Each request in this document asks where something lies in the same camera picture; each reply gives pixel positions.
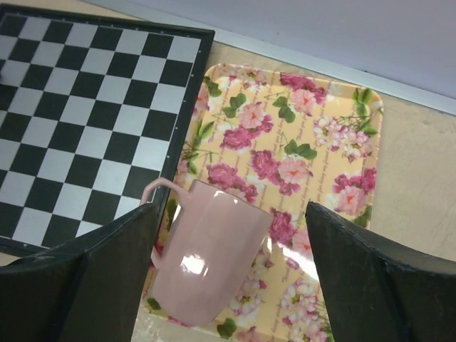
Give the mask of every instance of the pink mug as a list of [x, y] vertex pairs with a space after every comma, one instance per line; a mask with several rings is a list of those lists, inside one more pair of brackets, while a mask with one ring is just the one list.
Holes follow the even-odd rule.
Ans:
[[152, 251], [152, 295], [168, 315], [203, 326], [236, 296], [273, 216], [199, 180], [187, 191], [159, 178], [145, 188], [141, 204], [159, 186], [176, 191], [181, 210], [162, 256]]

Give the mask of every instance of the black frame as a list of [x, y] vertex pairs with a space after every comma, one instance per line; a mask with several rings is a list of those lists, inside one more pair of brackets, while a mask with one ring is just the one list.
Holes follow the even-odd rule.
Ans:
[[[41, 18], [70, 21], [74, 23], [109, 26], [117, 29], [138, 28], [141, 31], [150, 33], [161, 33], [172, 36], [187, 36], [201, 40], [201, 44], [199, 45], [199, 53], [195, 59], [191, 72], [192, 77], [190, 77], [188, 80], [184, 102], [182, 103], [180, 112], [177, 115], [175, 128], [178, 129], [174, 130], [170, 140], [170, 146], [168, 147], [167, 155], [170, 157], [165, 160], [162, 172], [160, 173], [161, 177], [173, 181], [177, 164], [180, 158], [180, 152], [185, 142], [185, 136], [190, 124], [190, 119], [192, 117], [193, 109], [195, 108], [197, 96], [204, 78], [206, 63], [209, 58], [212, 43], [214, 41], [215, 31], [186, 26], [157, 24], [136, 19], [117, 19], [109, 16], [95, 16], [91, 14], [80, 14], [69, 11], [54, 11], [50, 9], [38, 9], [28, 6], [0, 4], [0, 23], [7, 14], [19, 16], [37, 16]], [[158, 207], [159, 222], [162, 221], [169, 193], [170, 190], [164, 187], [155, 190], [153, 202]], [[44, 248], [0, 237], [0, 252], [6, 252], [22, 257], [25, 255], [34, 254], [41, 250], [44, 250]]]

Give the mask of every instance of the tray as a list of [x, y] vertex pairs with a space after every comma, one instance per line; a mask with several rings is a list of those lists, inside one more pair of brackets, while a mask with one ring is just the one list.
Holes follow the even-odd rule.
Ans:
[[[204, 77], [174, 181], [200, 179], [274, 214], [237, 297], [210, 325], [233, 341], [333, 341], [304, 210], [320, 202], [368, 227], [383, 104], [370, 89], [219, 64]], [[157, 242], [173, 221], [172, 194]], [[151, 314], [178, 324], [151, 297]]]

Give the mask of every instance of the table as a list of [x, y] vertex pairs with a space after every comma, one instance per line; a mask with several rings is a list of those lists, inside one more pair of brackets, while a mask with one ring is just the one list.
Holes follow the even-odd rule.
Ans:
[[[76, 0], [0, 1], [62, 11], [128, 18]], [[252, 65], [330, 79], [280, 61], [214, 43], [208, 67]], [[422, 252], [456, 261], [456, 117], [381, 94], [385, 106], [371, 229]], [[11, 261], [0, 255], [0, 265]], [[135, 342], [216, 341], [162, 321], [140, 308]]]

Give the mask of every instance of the mug handle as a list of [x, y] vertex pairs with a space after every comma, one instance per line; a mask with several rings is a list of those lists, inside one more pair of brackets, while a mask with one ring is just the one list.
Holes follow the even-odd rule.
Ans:
[[[153, 182], [149, 183], [146, 185], [144, 188], [144, 192], [141, 197], [141, 202], [140, 205], [143, 205], [147, 203], [147, 200], [149, 199], [150, 194], [154, 189], [157, 187], [168, 187], [171, 190], [176, 191], [177, 196], [179, 197], [179, 205], [184, 208], [185, 205], [187, 204], [187, 201], [190, 199], [190, 193], [184, 189], [183, 187], [180, 187], [179, 185], [176, 185], [175, 183], [171, 182], [170, 180], [167, 180], [166, 178], [158, 178], [154, 180]], [[150, 255], [150, 258], [152, 259], [152, 262], [155, 266], [156, 269], [160, 268], [160, 264], [162, 261], [162, 257], [158, 254], [157, 250], [155, 247], [152, 248], [152, 254]]]

